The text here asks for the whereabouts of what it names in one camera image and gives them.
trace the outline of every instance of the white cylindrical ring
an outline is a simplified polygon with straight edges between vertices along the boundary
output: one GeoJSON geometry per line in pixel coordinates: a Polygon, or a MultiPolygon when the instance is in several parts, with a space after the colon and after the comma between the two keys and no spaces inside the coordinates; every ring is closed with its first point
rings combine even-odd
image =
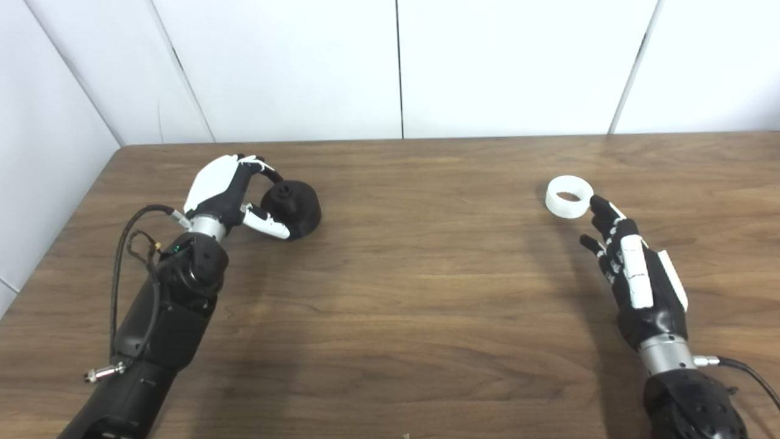
{"type": "Polygon", "coordinates": [[[547,186],[545,204],[556,216],[567,219],[580,218],[590,207],[592,196],[593,188],[587,181],[573,175],[561,175],[552,179],[547,186]],[[580,200],[576,202],[565,200],[558,195],[560,192],[574,195],[580,200]]]}

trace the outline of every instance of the white wall panel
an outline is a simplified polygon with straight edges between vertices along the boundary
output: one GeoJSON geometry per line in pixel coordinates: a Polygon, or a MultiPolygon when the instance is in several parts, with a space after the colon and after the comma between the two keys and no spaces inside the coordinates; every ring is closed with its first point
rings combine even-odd
{"type": "Polygon", "coordinates": [[[780,129],[780,2],[661,10],[618,133],[780,129]]]}
{"type": "Polygon", "coordinates": [[[406,137],[606,134],[655,0],[399,0],[406,137]]]}
{"type": "Polygon", "coordinates": [[[19,290],[114,137],[22,0],[0,2],[0,277],[19,290]]]}
{"type": "Polygon", "coordinates": [[[209,142],[149,1],[27,0],[121,142],[209,142]]]}
{"type": "Polygon", "coordinates": [[[401,136],[394,0],[155,4],[217,141],[401,136]]]}

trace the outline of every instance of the wood grain surface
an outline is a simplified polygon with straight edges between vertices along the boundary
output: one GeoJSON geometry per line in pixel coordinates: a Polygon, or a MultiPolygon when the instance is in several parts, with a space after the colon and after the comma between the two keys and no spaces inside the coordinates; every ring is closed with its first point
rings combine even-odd
{"type": "MultiPolygon", "coordinates": [[[[225,239],[218,310],[152,437],[648,437],[639,359],[577,243],[590,216],[555,218],[546,184],[575,174],[635,218],[686,285],[694,353],[780,387],[778,147],[747,133],[123,148],[0,321],[0,436],[55,437],[92,392],[81,375],[106,362],[130,215],[181,206],[202,166],[243,152],[314,186],[323,221],[293,243],[225,239]]],[[[144,279],[126,261],[120,315],[144,279]]],[[[780,437],[750,378],[708,372],[741,389],[752,438],[780,437]]]]}

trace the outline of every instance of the black cable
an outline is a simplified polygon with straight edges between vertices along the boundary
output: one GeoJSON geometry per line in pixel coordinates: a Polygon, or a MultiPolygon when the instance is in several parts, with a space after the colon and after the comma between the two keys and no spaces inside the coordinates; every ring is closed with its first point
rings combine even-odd
{"type": "Polygon", "coordinates": [[[151,317],[149,319],[149,325],[147,326],[146,333],[144,334],[144,338],[141,339],[141,342],[136,346],[136,353],[132,355],[133,359],[137,359],[144,352],[147,344],[149,344],[149,339],[154,332],[154,327],[157,326],[157,318],[159,317],[160,313],[160,302],[162,300],[160,292],[160,280],[157,277],[157,270],[154,269],[154,253],[159,253],[160,249],[158,247],[157,241],[143,230],[136,229],[128,239],[129,241],[127,242],[127,252],[130,253],[132,257],[138,259],[144,264],[144,268],[146,268],[149,275],[149,281],[151,282],[153,292],[152,297],[154,298],[154,302],[152,303],[151,317]],[[149,240],[149,249],[145,259],[133,250],[133,239],[139,234],[144,235],[146,239],[149,240]]]}
{"type": "Polygon", "coordinates": [[[108,361],[116,353],[114,351],[114,338],[116,337],[116,301],[119,296],[119,274],[122,269],[122,254],[125,250],[125,243],[127,241],[127,235],[135,225],[136,221],[148,212],[164,212],[166,215],[172,215],[174,208],[167,205],[148,205],[141,208],[135,213],[125,225],[122,234],[119,235],[119,245],[116,248],[116,256],[114,258],[114,277],[111,282],[111,309],[108,314],[108,361]]]}
{"type": "Polygon", "coordinates": [[[734,369],[742,370],[743,372],[747,372],[755,381],[758,381],[758,383],[762,386],[762,388],[769,394],[769,398],[772,398],[772,402],[775,403],[778,410],[780,410],[780,397],[775,392],[774,389],[772,389],[772,386],[769,385],[769,383],[761,377],[761,375],[758,374],[753,368],[748,366],[747,364],[737,361],[735,359],[730,359],[727,357],[721,357],[718,356],[718,360],[720,363],[718,366],[727,366],[727,367],[733,367],[734,369]]]}

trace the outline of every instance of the robotic arm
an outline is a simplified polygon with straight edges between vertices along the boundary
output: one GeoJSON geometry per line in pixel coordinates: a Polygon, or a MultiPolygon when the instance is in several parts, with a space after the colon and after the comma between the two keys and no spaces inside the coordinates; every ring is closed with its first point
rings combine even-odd
{"type": "Polygon", "coordinates": [[[167,213],[186,232],[160,252],[156,265],[151,262],[154,248],[150,251],[149,278],[112,333],[111,365],[87,373],[85,380],[97,387],[59,439],[147,437],[168,389],[195,356],[215,310],[229,262],[222,239],[244,224],[293,241],[314,231],[321,218],[311,186],[282,179],[255,155],[225,155],[206,165],[190,188],[184,215],[167,206],[141,209],[122,234],[118,255],[135,220],[152,210],[167,213]],[[243,204],[255,174],[275,185],[259,206],[243,204]]]}
{"type": "Polygon", "coordinates": [[[688,299],[666,251],[651,250],[611,202],[595,195],[590,208],[604,244],[588,235],[580,243],[598,258],[618,304],[620,334],[647,370],[643,400],[653,439],[746,439],[728,390],[698,369],[718,357],[688,349],[688,299]]]}

